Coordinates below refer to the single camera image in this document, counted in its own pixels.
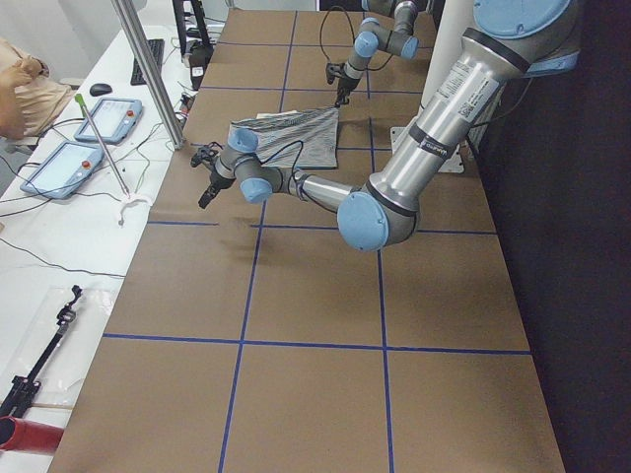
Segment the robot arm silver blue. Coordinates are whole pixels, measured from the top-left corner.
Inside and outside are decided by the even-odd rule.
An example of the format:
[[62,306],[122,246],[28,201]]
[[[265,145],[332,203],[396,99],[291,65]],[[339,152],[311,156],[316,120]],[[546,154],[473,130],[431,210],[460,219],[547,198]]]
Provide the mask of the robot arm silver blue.
[[346,243],[361,251],[408,239],[420,219],[420,193],[500,88],[510,80],[571,70],[580,52],[581,1],[476,1],[471,12],[462,53],[447,78],[399,136],[384,169],[363,186],[294,167],[267,167],[256,154],[254,133],[236,129],[211,162],[199,206],[238,183],[249,203],[286,193],[335,213]]
[[394,20],[392,30],[383,27],[373,17],[362,21],[358,34],[353,39],[351,53],[343,63],[333,63],[327,58],[325,67],[328,85],[337,83],[334,106],[349,103],[351,93],[361,82],[364,73],[370,70],[370,62],[377,51],[412,59],[419,46],[414,35],[418,15],[430,8],[431,1],[362,1],[362,9]]

